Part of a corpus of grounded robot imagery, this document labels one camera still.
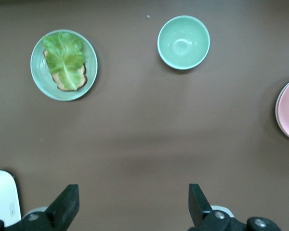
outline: table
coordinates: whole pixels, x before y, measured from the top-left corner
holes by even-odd
[[[157,51],[178,15],[210,33],[188,71]],[[98,57],[96,82],[71,102],[45,96],[30,72],[56,29],[82,34]],[[288,82],[289,0],[0,1],[0,169],[16,176],[24,214],[77,183],[69,230],[188,230],[198,183],[238,220],[289,231],[289,138],[274,112]]]

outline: lettuce leaf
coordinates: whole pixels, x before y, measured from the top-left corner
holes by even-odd
[[[77,90],[81,77],[78,69],[85,61],[81,51],[81,38],[71,33],[61,32],[45,36],[42,43],[47,51],[45,59],[50,73],[58,73],[60,82],[66,89]]]

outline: light green plate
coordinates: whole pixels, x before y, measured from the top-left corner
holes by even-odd
[[[59,32],[68,32],[77,35],[82,39],[82,51],[85,55],[85,65],[87,69],[88,81],[86,85],[76,91],[62,91],[57,88],[57,84],[53,81],[53,78],[49,72],[46,60],[43,55],[43,44],[41,38],[35,45],[31,55],[31,74],[35,84],[38,88],[47,96],[54,100],[59,101],[71,101],[83,96],[93,85],[97,75],[97,57],[93,46],[90,42],[81,34],[71,30],[55,30],[45,36],[54,35]]]
[[[207,56],[210,35],[197,18],[182,15],[169,20],[158,35],[158,53],[169,66],[187,70]]]

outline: bread slice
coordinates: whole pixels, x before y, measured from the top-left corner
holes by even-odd
[[[48,53],[47,50],[43,51],[43,54],[44,54],[45,58],[47,56],[47,53]],[[81,66],[81,68],[78,69],[78,73],[80,74],[80,80],[79,80],[79,83],[77,84],[77,89],[76,90],[78,90],[78,89],[82,88],[83,86],[85,86],[85,84],[88,81],[88,78],[86,76],[87,69],[86,69],[85,63]],[[56,82],[58,89],[64,90],[64,91],[75,91],[75,90],[71,90],[71,89],[66,89],[64,87],[64,85],[60,81],[59,73],[52,74],[52,77],[53,77],[54,82]]]

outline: screw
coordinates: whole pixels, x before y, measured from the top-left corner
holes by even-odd
[[[37,220],[39,218],[39,215],[36,215],[36,214],[30,214],[29,218],[28,218],[28,221],[34,221],[34,220]]]
[[[255,224],[258,225],[261,228],[265,228],[266,227],[266,223],[263,220],[260,220],[260,219],[255,219]]]
[[[222,212],[220,212],[220,211],[215,212],[215,216],[218,219],[224,219],[225,218],[225,215]]]

